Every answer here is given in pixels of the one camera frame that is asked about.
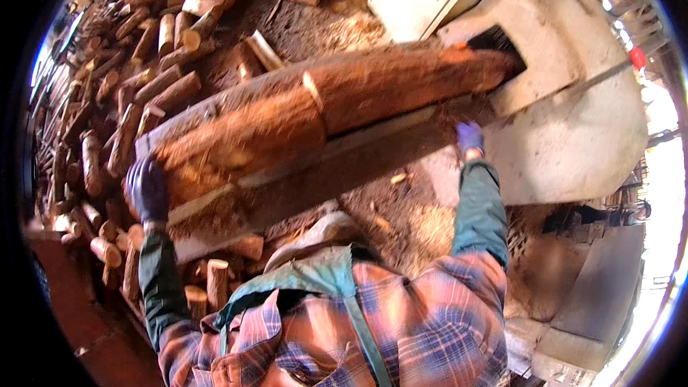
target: person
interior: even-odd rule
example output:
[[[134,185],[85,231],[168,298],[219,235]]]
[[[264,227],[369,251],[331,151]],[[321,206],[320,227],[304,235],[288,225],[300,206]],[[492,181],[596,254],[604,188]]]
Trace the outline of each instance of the person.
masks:
[[[576,225],[586,225],[596,221],[604,221],[609,228],[632,226],[649,219],[652,206],[647,201],[641,205],[619,205],[615,210],[596,210],[587,205],[575,205],[560,208],[547,216],[542,233],[555,231],[562,234]]]
[[[139,282],[168,386],[495,385],[506,369],[506,213],[482,131],[458,124],[464,165],[448,255],[409,280],[341,211],[275,252],[227,305],[191,319],[152,159],[126,188],[144,224]]]

